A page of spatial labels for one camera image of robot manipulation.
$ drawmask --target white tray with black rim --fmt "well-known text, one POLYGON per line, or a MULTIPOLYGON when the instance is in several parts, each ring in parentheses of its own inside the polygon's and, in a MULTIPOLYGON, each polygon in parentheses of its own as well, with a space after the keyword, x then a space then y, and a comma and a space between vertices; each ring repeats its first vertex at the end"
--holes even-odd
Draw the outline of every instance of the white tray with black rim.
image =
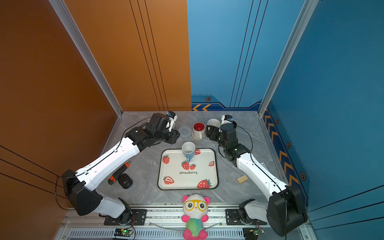
POLYGON ((162 190, 214 189, 218 186, 216 154, 213 149, 196 149, 187 163, 181 149, 161 154, 157 185, 162 190))

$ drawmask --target mug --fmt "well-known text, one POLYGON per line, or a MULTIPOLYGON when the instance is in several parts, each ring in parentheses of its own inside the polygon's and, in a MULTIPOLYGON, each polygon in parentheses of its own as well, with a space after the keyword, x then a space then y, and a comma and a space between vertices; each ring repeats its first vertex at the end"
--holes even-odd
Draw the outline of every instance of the mug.
POLYGON ((186 142, 181 147, 181 150, 184 153, 184 156, 187 158, 187 162, 189 162, 195 156, 196 146, 193 142, 186 142))
POLYGON ((205 137, 205 124, 197 122, 193 124, 192 137, 195 139, 203 139, 205 137))
POLYGON ((214 118, 209 119, 208 123, 207 123, 207 125, 215 126, 215 127, 220 127, 220 124, 221 124, 221 122, 219 120, 217 120, 217 119, 214 119, 214 118))

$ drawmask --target plush toy head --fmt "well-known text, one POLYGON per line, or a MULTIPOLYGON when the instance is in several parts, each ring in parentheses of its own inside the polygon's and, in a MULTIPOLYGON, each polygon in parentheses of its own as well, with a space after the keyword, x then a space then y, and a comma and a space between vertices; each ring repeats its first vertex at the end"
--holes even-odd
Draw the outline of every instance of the plush toy head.
POLYGON ((191 218, 200 219, 208 212, 209 197, 202 197, 199 194, 183 197, 183 212, 191 218))

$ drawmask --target yellow chevron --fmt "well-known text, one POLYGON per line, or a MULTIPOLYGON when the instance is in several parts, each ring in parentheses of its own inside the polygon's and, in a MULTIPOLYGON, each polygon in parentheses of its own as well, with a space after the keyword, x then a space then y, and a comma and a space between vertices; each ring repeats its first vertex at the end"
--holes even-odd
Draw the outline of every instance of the yellow chevron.
POLYGON ((273 136, 274 135, 278 136, 277 132, 272 131, 272 142, 273 142, 273 136))
POLYGON ((192 108, 195 111, 198 111, 196 108, 198 108, 201 104, 196 105, 194 108, 192 108))
POLYGON ((287 154, 286 154, 285 152, 283 152, 283 151, 280 151, 280 162, 281 162, 281 156, 282 156, 282 155, 284 155, 284 156, 288 157, 288 156, 287 156, 287 154))
POLYGON ((299 184, 299 181, 294 176, 292 176, 290 174, 289 175, 289 186, 292 186, 292 180, 294 180, 295 182, 297 182, 297 184, 299 184))
POLYGON ((266 119, 271 118, 270 116, 265 116, 265 125, 266 125, 266 119))
POLYGON ((204 111, 208 111, 208 110, 207 110, 207 107, 209 107, 209 106, 211 106, 211 104, 208 104, 207 106, 203 107, 203 110, 204 110, 204 111))
POLYGON ((293 170, 292 166, 285 162, 285 163, 284 163, 284 172, 285 172, 285 173, 287 173, 287 167, 289 167, 290 169, 293 170))
POLYGON ((272 123, 268 123, 268 132, 270 131, 271 126, 274 127, 272 123))

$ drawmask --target orange and black utility knife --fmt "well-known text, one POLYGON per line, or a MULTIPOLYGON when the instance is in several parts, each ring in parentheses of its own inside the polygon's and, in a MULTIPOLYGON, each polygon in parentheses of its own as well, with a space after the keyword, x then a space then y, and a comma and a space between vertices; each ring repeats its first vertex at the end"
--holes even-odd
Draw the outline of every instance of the orange and black utility knife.
POLYGON ((112 185, 116 182, 117 178, 129 167, 131 161, 126 162, 123 166, 121 166, 116 172, 113 173, 112 177, 108 179, 108 183, 112 185))

